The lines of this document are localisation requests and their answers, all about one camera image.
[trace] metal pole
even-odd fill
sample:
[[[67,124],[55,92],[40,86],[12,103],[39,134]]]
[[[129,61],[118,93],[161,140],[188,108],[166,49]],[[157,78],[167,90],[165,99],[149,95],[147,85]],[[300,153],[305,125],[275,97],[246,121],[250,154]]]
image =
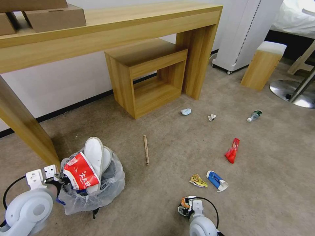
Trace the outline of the metal pole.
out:
[[[308,86],[315,80],[315,67],[312,69],[311,74],[305,78],[300,85],[293,92],[289,102],[293,103],[307,88]]]

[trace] white slipper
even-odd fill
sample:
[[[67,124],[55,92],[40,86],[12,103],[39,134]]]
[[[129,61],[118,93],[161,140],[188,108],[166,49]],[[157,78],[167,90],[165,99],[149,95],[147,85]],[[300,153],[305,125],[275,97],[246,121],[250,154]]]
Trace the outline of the white slipper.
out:
[[[92,167],[99,177],[99,180],[101,180],[104,160],[104,148],[101,140],[97,137],[88,138],[84,145],[84,155],[92,164]],[[100,187],[101,183],[88,187],[86,192],[90,195],[91,193],[98,191]]]
[[[103,168],[102,168],[101,173],[104,173],[104,171],[106,171],[106,169],[109,167],[111,162],[112,162],[112,151],[108,147],[104,146]]]

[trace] wooden stick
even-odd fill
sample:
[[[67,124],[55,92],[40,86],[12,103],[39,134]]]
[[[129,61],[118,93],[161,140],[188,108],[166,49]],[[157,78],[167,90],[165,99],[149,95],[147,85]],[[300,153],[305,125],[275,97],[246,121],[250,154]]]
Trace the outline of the wooden stick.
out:
[[[149,152],[148,152],[148,141],[147,141],[147,136],[144,135],[144,148],[145,148],[145,155],[146,155],[146,160],[147,160],[147,166],[149,165]]]

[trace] plastic water bottle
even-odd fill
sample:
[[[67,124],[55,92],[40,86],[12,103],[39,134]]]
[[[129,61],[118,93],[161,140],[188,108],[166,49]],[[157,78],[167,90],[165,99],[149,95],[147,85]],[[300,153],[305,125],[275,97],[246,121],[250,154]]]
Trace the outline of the plastic water bottle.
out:
[[[256,120],[258,119],[258,117],[260,117],[260,115],[262,114],[262,111],[260,110],[257,110],[257,111],[254,111],[250,117],[248,117],[247,121],[248,122],[252,122],[253,120]]]

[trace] beige carpet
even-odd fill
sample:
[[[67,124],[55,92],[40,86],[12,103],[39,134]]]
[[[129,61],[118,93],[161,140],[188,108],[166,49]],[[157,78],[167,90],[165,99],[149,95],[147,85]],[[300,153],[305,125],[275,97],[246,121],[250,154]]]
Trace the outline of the beige carpet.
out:
[[[288,76],[280,63],[272,80]],[[225,235],[313,235],[315,232],[315,110],[289,104],[269,91],[240,85],[245,70],[227,75],[210,66],[198,101],[182,95],[134,120],[113,96],[42,122],[60,158],[78,151],[90,136],[99,137],[120,158],[126,187],[96,220],[91,212],[65,216],[54,205],[40,236],[189,235],[189,222],[177,213],[182,197],[197,195],[218,208]],[[180,110],[192,108],[189,116]],[[252,111],[262,117],[247,123]],[[209,122],[207,116],[216,114]],[[145,164],[143,135],[148,137],[150,165]],[[232,140],[241,140],[235,164],[224,157]],[[0,139],[0,192],[26,172],[44,167],[15,134]],[[222,193],[209,182],[206,189],[188,181],[198,173],[216,171],[229,187]],[[26,191],[18,183],[11,201]],[[214,224],[215,212],[204,202]]]

